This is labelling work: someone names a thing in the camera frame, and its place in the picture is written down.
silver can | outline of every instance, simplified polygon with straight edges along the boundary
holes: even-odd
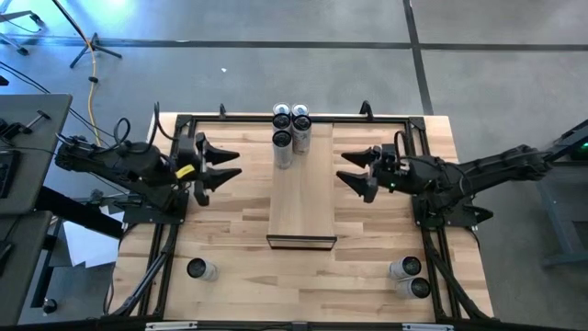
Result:
[[[290,132],[290,127],[292,126],[292,118],[289,114],[276,114],[272,119],[272,128],[274,132],[283,130]]]
[[[274,105],[274,115],[277,114],[290,114],[290,105],[286,102],[278,102]]]
[[[214,281],[219,278],[217,266],[202,258],[193,258],[187,263],[187,274],[193,279]]]
[[[431,293],[431,285],[421,277],[401,280],[396,284],[396,296],[402,299],[424,299]]]
[[[418,275],[421,267],[421,261],[417,257],[403,257],[390,263],[388,271],[391,279],[403,280]]]
[[[274,163],[280,169],[288,169],[292,164],[292,135],[288,131],[276,131],[272,137]]]
[[[292,106],[292,116],[297,117],[299,115],[309,115],[309,108],[306,105],[298,104]]]
[[[311,149],[312,120],[308,115],[299,115],[292,120],[294,153],[304,155]]]

yellow label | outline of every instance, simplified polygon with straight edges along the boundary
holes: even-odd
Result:
[[[192,165],[186,165],[183,168],[177,170],[175,172],[175,176],[179,179],[195,170],[196,169]]]

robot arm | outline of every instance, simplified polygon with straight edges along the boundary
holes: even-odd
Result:
[[[383,144],[363,152],[343,153],[344,159],[360,167],[368,166],[368,171],[361,175],[338,171],[337,176],[367,203],[375,199],[379,187],[390,193],[414,195],[428,218],[505,181],[540,180],[550,170],[549,155],[520,145],[465,164],[453,164],[428,155],[399,157],[393,144]],[[408,161],[408,168],[403,161]]]
[[[184,183],[193,183],[198,204],[207,206],[208,189],[214,191],[241,173],[239,168],[216,170],[207,166],[230,161],[239,154],[214,148],[202,132],[196,139],[181,135],[179,152],[174,158],[148,143],[125,141],[116,147],[102,148],[88,143],[84,137],[63,138],[62,142],[55,158],[57,166],[107,179],[139,194],[160,211],[174,207]]]

wooden tabletop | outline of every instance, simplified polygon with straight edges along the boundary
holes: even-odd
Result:
[[[161,115],[167,132],[173,132],[176,115]],[[431,154],[457,162],[448,117],[424,118]],[[338,241],[334,249],[271,250],[266,241],[274,170],[271,125],[209,122],[199,123],[197,130],[205,132],[215,147],[241,154],[217,168],[237,166],[243,172],[212,193],[208,207],[199,207],[191,198],[175,249],[166,319],[434,321],[430,297],[397,299],[396,283],[387,278],[391,261],[409,255],[424,261],[421,233],[413,223],[407,195],[381,189],[376,200],[366,204],[335,178],[334,233]],[[391,143],[398,130],[401,126],[394,124],[334,124],[333,172],[360,172],[341,153]],[[161,134],[155,144],[164,153],[171,145]],[[153,225],[142,224],[122,242],[111,310],[123,303],[144,274],[152,236]],[[480,309],[492,315],[475,239],[463,229],[447,228],[447,241],[456,278]],[[194,257],[214,263],[219,279],[191,279],[186,266]],[[426,267],[421,276],[426,278]],[[150,311],[159,277],[161,272],[153,286]],[[449,314],[447,286],[440,275],[439,287]]]

gray floor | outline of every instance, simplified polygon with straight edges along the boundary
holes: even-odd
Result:
[[[206,0],[69,1],[64,5],[87,31],[136,40],[333,40],[407,42],[401,1]],[[101,17],[97,8],[105,8]],[[42,35],[74,30],[51,2],[15,0],[9,11],[32,8],[46,22]],[[413,0],[421,42],[588,43],[585,1]],[[27,18],[17,23],[34,28]],[[22,34],[3,25],[0,31]],[[45,85],[71,93],[85,114],[89,57],[73,70],[77,47],[29,46],[29,57],[0,45],[0,60]],[[387,114],[423,114],[411,51],[117,48],[124,59],[97,58],[99,125],[120,116],[143,139],[159,100],[164,111],[267,111],[279,100],[303,101],[316,112],[357,112],[361,101]],[[470,160],[527,143],[547,146],[588,115],[588,52],[424,51],[436,115],[451,120],[458,155]],[[35,93],[11,80],[0,93]],[[89,131],[68,119],[65,133]],[[93,177],[52,167],[47,185],[84,196],[114,193]],[[482,260],[497,317],[508,322],[588,329],[588,266],[543,269],[559,252],[532,183],[507,183],[479,195],[495,211],[480,229]],[[60,270],[51,295],[60,310],[47,317],[25,310],[21,323],[98,316],[110,267]],[[78,284],[74,287],[65,284]]]

